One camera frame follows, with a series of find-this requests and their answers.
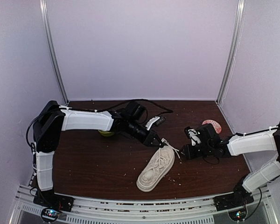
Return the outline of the white lace sneaker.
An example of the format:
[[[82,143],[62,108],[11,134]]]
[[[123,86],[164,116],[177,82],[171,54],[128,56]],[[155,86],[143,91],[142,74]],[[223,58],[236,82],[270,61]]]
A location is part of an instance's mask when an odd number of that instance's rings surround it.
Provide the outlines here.
[[[161,139],[161,141],[164,146],[160,147],[154,153],[146,167],[138,176],[136,185],[142,192],[150,192],[157,186],[160,180],[173,167],[176,155],[178,159],[181,160],[179,149],[171,146],[165,138]]]

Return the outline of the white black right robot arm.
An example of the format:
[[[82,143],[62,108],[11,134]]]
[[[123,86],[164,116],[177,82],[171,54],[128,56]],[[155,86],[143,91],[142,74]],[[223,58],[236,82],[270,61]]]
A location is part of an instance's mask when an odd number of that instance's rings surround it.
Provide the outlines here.
[[[233,192],[214,197],[218,211],[244,206],[254,201],[252,192],[280,176],[280,122],[253,133],[236,133],[221,139],[212,124],[184,128],[191,143],[182,147],[188,160],[214,156],[217,160],[241,154],[274,151],[275,156],[260,169],[242,177]]]

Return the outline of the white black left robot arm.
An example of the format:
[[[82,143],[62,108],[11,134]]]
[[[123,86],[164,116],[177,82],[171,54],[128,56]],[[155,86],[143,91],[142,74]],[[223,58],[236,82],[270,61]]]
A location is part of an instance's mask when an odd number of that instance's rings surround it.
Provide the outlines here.
[[[159,114],[143,125],[139,119],[146,110],[137,100],[129,100],[126,107],[118,110],[113,107],[106,110],[75,109],[59,105],[55,100],[49,101],[29,125],[33,129],[30,148],[37,177],[34,203],[58,212],[72,209],[73,197],[55,194],[53,186],[53,157],[62,131],[126,133],[147,147],[162,147],[164,144],[152,128],[158,126],[164,117]]]

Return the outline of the red white patterned bowl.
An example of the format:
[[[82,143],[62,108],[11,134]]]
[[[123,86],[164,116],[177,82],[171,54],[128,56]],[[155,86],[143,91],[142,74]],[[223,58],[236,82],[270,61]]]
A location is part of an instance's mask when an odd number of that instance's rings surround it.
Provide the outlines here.
[[[205,125],[205,124],[212,124],[212,126],[214,127],[215,131],[217,134],[220,134],[221,131],[222,131],[222,127],[221,125],[215,121],[215,120],[212,120],[212,119],[206,119],[202,122],[202,125]]]

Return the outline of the green bowl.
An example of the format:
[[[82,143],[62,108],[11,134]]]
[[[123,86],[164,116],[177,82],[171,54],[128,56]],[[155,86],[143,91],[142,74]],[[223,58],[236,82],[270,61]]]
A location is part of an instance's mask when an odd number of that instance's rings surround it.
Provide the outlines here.
[[[113,136],[115,133],[114,132],[110,132],[110,131],[102,131],[102,130],[99,130],[98,131],[102,136],[104,137],[111,137]]]

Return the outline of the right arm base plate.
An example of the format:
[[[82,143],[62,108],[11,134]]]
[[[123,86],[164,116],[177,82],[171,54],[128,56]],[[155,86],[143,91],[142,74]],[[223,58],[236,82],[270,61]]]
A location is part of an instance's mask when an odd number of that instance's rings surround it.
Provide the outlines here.
[[[242,194],[240,192],[216,196],[213,200],[217,211],[229,210],[254,202],[254,198],[251,193]]]

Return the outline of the aluminium front rail base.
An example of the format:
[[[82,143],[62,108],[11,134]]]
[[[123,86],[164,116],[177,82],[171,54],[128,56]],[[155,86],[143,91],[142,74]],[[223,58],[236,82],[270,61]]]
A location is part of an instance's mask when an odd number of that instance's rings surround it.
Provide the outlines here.
[[[278,224],[267,187],[252,194],[254,202],[219,211],[214,195],[168,200],[107,200],[75,196],[70,212],[56,224],[237,224],[235,215],[247,209],[245,224]]]

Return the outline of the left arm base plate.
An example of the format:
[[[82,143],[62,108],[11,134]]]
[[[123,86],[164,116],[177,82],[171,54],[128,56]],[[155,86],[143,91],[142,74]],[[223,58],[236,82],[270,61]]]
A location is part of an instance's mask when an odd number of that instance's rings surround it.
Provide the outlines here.
[[[43,207],[50,207],[57,211],[71,212],[74,198],[55,194],[53,190],[38,190],[34,196],[33,203]]]

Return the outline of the right aluminium frame post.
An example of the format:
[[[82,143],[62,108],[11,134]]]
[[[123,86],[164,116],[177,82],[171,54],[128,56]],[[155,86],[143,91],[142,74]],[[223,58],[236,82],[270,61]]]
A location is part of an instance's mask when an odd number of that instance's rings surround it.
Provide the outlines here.
[[[237,11],[235,16],[234,22],[234,29],[231,39],[230,50],[227,58],[227,64],[224,70],[223,80],[221,82],[221,87],[217,97],[217,104],[222,105],[224,98],[226,96],[229,83],[231,80],[232,72],[235,65],[235,56],[239,46],[240,37],[242,33],[242,24],[244,19],[244,12],[245,12],[245,0],[238,0]]]

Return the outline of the aluminium frame post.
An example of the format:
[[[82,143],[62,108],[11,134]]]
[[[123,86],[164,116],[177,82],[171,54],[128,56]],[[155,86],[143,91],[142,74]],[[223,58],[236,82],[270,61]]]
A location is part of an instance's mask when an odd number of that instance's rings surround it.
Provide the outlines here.
[[[238,0],[237,11],[235,16],[234,22],[234,29],[231,39],[230,50],[227,58],[227,64],[224,70],[223,80],[221,82],[221,87],[217,97],[217,104],[222,105],[224,98],[226,96],[229,83],[231,80],[232,72],[235,65],[235,56],[239,46],[240,37],[242,33],[242,24],[244,19],[244,12],[245,12],[245,0]]]
[[[40,0],[39,3],[40,3],[40,11],[41,11],[41,15],[42,15],[42,21],[43,21],[43,24],[44,24],[47,43],[48,43],[48,47],[49,47],[49,55],[50,55],[50,59],[51,59],[52,67],[53,67],[53,72],[54,72],[54,75],[56,77],[57,85],[58,85],[59,91],[62,95],[63,101],[66,105],[68,105],[70,101],[69,101],[68,96],[66,94],[65,86],[64,86],[64,83],[63,83],[63,80],[62,80],[62,76],[61,76],[61,73],[60,73],[60,69],[59,69],[59,65],[58,65],[58,61],[57,61],[57,57],[56,57],[56,51],[55,51],[55,48],[54,48],[53,37],[52,37],[52,32],[51,32],[50,22],[49,22],[49,13],[48,13],[47,1],[46,0]]]

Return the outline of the left aluminium frame post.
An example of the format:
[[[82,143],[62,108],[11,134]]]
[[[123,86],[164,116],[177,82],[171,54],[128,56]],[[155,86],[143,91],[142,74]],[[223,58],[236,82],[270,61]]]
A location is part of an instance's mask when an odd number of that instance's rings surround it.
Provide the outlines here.
[[[47,43],[48,43],[48,47],[49,47],[49,55],[50,55],[50,59],[51,59],[52,67],[53,67],[53,72],[54,72],[54,75],[56,77],[57,85],[58,85],[59,91],[62,95],[63,101],[66,105],[68,105],[70,101],[69,101],[68,96],[66,94],[65,86],[64,86],[64,83],[63,83],[63,80],[62,80],[62,76],[61,76],[61,73],[60,73],[60,69],[59,69],[59,65],[58,65],[58,61],[57,61],[57,57],[56,57],[56,51],[55,51],[55,48],[54,48],[53,37],[52,37],[52,32],[51,32],[50,22],[49,22],[49,13],[48,13],[47,1],[46,0],[40,0],[39,3],[40,3],[40,11],[41,11],[41,15],[42,15],[42,21],[43,21],[43,24],[44,24]]]

